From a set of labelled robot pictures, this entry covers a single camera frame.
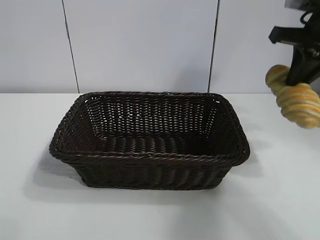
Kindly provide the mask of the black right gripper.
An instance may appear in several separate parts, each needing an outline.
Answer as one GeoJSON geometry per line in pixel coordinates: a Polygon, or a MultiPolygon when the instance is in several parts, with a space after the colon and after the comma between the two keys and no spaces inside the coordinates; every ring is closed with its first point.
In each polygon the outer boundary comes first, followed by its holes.
{"type": "Polygon", "coordinates": [[[268,38],[273,44],[293,46],[292,62],[286,78],[287,85],[310,84],[311,80],[314,82],[320,78],[319,27],[310,25],[302,28],[274,26],[268,38]]]}

